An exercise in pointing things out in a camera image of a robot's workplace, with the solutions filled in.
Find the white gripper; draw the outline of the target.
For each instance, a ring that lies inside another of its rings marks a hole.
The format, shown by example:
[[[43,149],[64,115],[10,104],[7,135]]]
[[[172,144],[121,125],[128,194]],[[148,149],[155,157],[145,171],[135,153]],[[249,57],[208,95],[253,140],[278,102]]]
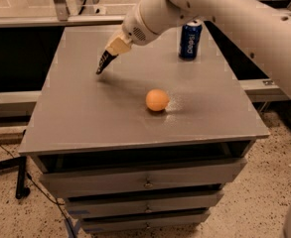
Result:
[[[169,0],[141,0],[126,14],[122,31],[116,31],[105,48],[112,56],[119,56],[128,53],[132,44],[145,46],[165,31],[182,26],[193,19],[189,12]]]

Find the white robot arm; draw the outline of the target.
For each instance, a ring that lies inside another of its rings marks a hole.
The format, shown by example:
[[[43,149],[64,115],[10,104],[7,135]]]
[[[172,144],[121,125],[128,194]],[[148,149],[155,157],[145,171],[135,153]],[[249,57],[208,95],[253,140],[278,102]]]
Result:
[[[139,27],[152,41],[193,17],[215,23],[291,99],[291,16],[256,0],[141,0],[123,28]],[[271,136],[253,145],[206,222],[137,238],[291,238],[291,134],[275,113],[264,120]]]

